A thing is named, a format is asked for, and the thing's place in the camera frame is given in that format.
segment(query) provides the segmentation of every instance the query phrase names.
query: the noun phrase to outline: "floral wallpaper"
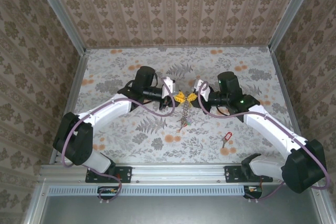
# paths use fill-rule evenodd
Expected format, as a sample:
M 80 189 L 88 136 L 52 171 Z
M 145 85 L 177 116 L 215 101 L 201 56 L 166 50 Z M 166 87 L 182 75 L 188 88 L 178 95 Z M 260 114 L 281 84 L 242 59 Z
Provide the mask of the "floral wallpaper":
M 47 0 L 0 0 L 0 223 L 21 223 L 79 55 Z
M 192 91 L 196 78 L 209 81 L 219 90 L 217 75 L 234 71 L 246 94 L 253 95 L 273 116 L 291 127 L 267 47 L 93 49 L 89 52 L 76 113 L 111 98 L 134 79 L 141 66 L 154 68 L 159 78 L 169 76 L 176 80 L 184 93 Z M 157 102 L 146 106 L 159 111 Z M 93 148 L 117 163 L 232 163 L 253 153 L 280 155 L 258 132 L 238 119 L 215 119 L 197 108 L 190 108 L 190 124 L 179 131 L 182 110 L 183 106 L 179 106 L 172 116 L 160 118 L 137 108 L 96 133 Z M 219 115 L 215 109 L 212 113 Z
M 87 48 L 266 45 L 290 0 L 61 0 Z
M 323 144 L 336 206 L 336 0 L 304 0 L 276 55 L 303 136 Z

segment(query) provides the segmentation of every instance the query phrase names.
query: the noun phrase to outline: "floral tablecloth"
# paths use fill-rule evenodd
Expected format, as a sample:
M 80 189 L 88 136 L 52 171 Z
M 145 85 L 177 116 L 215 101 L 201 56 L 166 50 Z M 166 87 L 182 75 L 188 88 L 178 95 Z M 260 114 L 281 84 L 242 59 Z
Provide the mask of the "floral tablecloth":
M 141 66 L 154 68 L 160 77 L 176 80 L 183 92 L 191 92 L 196 78 L 219 90 L 217 75 L 233 71 L 243 92 L 258 99 L 282 124 L 291 128 L 289 114 L 267 47 L 195 47 L 95 49 L 89 52 L 76 113 L 111 98 Z M 158 112 L 157 102 L 146 105 Z M 161 113 L 168 113 L 167 108 Z M 214 108 L 212 113 L 219 114 Z M 160 118 L 142 108 L 103 127 L 93 147 L 117 163 L 238 163 L 252 153 L 279 156 L 258 132 L 238 119 L 216 119 L 191 108 L 191 125 L 181 127 L 182 107 L 173 116 Z M 231 132 L 226 141 L 224 136 Z

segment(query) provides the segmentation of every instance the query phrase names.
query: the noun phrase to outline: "red keychain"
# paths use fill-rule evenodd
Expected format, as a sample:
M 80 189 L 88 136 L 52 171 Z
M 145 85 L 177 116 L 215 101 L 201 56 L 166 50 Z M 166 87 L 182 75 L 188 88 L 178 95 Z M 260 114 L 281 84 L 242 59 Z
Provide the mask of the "red keychain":
M 232 137 L 232 133 L 229 131 L 228 133 L 226 133 L 226 135 L 224 136 L 225 141 L 229 141 L 229 139 Z

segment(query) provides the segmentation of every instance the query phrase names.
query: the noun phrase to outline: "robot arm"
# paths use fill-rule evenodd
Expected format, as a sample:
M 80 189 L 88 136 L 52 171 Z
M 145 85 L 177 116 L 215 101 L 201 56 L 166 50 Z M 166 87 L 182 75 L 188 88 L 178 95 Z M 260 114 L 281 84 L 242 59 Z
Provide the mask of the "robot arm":
M 93 136 L 104 125 L 136 109 L 138 106 L 131 101 L 120 101 L 121 99 L 129 98 L 140 104 L 143 104 L 145 99 L 159 101 L 160 109 L 171 106 L 172 101 L 167 88 L 173 95 L 176 95 L 175 81 L 166 77 L 163 80 L 165 85 L 162 85 L 162 88 L 152 87 L 151 84 L 154 76 L 154 69 L 141 67 L 137 71 L 135 79 L 131 81 L 131 87 L 126 86 L 122 88 L 118 91 L 118 94 L 115 94 L 111 99 L 87 112 L 78 115 L 69 112 L 64 115 L 53 147 L 57 151 L 62 152 L 66 138 L 73 126 L 84 119 L 71 136 L 65 151 L 65 157 L 75 165 L 85 165 L 100 173 L 113 175 L 116 164 L 111 159 L 93 149 Z
M 196 80 L 194 92 L 199 90 L 202 83 L 202 80 Z M 219 74 L 218 83 L 220 91 L 214 92 L 211 87 L 201 90 L 200 95 L 203 98 L 204 108 L 209 112 L 211 106 L 225 106 L 230 115 L 241 112 L 256 112 L 265 115 L 263 117 L 256 114 L 244 114 L 237 117 L 263 135 L 283 156 L 283 158 L 273 158 L 254 154 L 247 157 L 241 163 L 241 170 L 247 181 L 262 175 L 268 176 L 285 181 L 290 189 L 301 193 L 324 177 L 318 164 L 289 136 L 295 137 L 325 168 L 326 160 L 321 143 L 317 140 L 309 142 L 304 137 L 298 136 L 272 117 L 258 100 L 251 95 L 243 94 L 233 72 Z M 285 129 L 287 134 L 274 125 L 270 119 Z

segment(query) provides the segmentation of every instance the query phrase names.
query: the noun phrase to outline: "purple cable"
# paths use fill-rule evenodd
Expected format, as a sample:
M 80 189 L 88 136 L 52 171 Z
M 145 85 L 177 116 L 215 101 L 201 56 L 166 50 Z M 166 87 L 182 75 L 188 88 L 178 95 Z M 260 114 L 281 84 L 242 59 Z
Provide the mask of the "purple cable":
M 321 164 L 321 162 L 302 144 L 300 143 L 294 136 L 292 136 L 290 133 L 287 132 L 286 129 L 284 129 L 281 125 L 279 125 L 277 123 L 277 121 L 273 120 L 272 118 L 269 118 L 267 115 L 259 113 L 259 112 L 242 112 L 242 113 L 237 113 L 234 115 L 228 115 L 228 116 L 219 116 L 219 115 L 214 115 L 209 113 L 203 106 L 202 104 L 202 100 L 201 100 L 201 90 L 206 90 L 207 87 L 209 86 L 208 82 L 203 82 L 201 84 L 201 86 L 199 87 L 198 90 L 198 95 L 197 95 L 197 99 L 198 99 L 198 103 L 201 106 L 202 110 L 204 111 L 204 113 L 213 116 L 214 118 L 219 118 L 219 119 L 227 119 L 227 118 L 235 118 L 239 115 L 246 115 L 246 114 L 252 114 L 252 115 L 260 115 L 262 117 L 264 117 L 265 119 L 267 119 L 268 121 L 270 121 L 271 123 L 273 123 L 276 127 L 278 127 L 282 132 L 284 132 L 290 139 L 292 139 L 295 143 L 297 143 L 316 163 L 317 165 L 321 168 L 321 170 L 323 171 L 325 177 L 326 177 L 326 183 L 324 186 L 311 186 L 311 188 L 313 189 L 317 189 L 317 190 L 325 190 L 327 189 L 330 184 L 331 184 L 331 179 L 330 179 L 330 175 L 328 174 L 327 170 L 325 169 L 325 167 Z
M 281 184 L 274 190 L 272 191 L 270 194 L 268 194 L 267 196 L 263 197 L 263 198 L 259 198 L 259 199 L 256 199 L 255 197 L 253 197 L 252 195 L 250 194 L 247 194 L 245 193 L 245 195 L 247 195 L 248 197 L 250 197 L 251 199 L 254 199 L 255 201 L 261 201 L 261 200 L 265 200 L 265 199 L 268 199 L 270 198 L 271 196 L 273 196 L 283 185 L 284 185 L 284 181 L 281 182 Z

